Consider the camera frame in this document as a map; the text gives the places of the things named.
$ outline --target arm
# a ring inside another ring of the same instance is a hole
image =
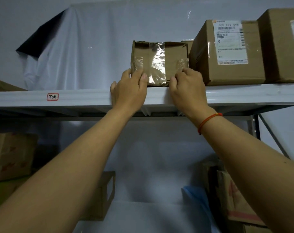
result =
[[[170,91],[174,104],[197,128],[216,113],[207,105],[199,72],[176,74]],[[207,121],[201,132],[264,223],[273,232],[294,232],[294,162],[221,116]]]
[[[111,85],[113,109],[0,207],[0,232],[72,232],[118,136],[145,101],[147,75],[129,74]]]

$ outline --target red bracelet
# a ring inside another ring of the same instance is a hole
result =
[[[223,115],[222,115],[222,113],[215,113],[215,114],[209,116],[209,117],[208,117],[207,119],[205,119],[203,122],[201,122],[201,124],[199,125],[199,129],[198,129],[198,133],[199,133],[200,135],[202,135],[202,133],[201,133],[201,129],[202,129],[203,125],[204,125],[208,120],[210,120],[211,118],[216,117],[216,116],[223,116]]]

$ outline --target person's left hand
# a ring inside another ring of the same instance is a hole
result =
[[[133,116],[144,104],[147,95],[147,74],[136,70],[130,78],[131,69],[123,72],[121,80],[110,86],[112,107],[129,112]]]

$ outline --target hand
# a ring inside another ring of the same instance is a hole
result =
[[[112,107],[133,116],[145,102],[148,80],[143,69],[136,70],[131,78],[130,73],[130,69],[124,71],[121,80],[111,84],[110,93]]]
[[[174,105],[196,126],[216,111],[207,105],[202,74],[189,68],[178,72],[170,81]]]

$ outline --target white metal shelf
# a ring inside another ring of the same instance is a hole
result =
[[[56,97],[47,99],[48,95]],[[207,87],[208,104],[227,115],[250,115],[294,105],[294,84]],[[111,108],[109,90],[0,92],[0,117],[101,117]],[[169,88],[148,88],[137,116],[179,116]]]

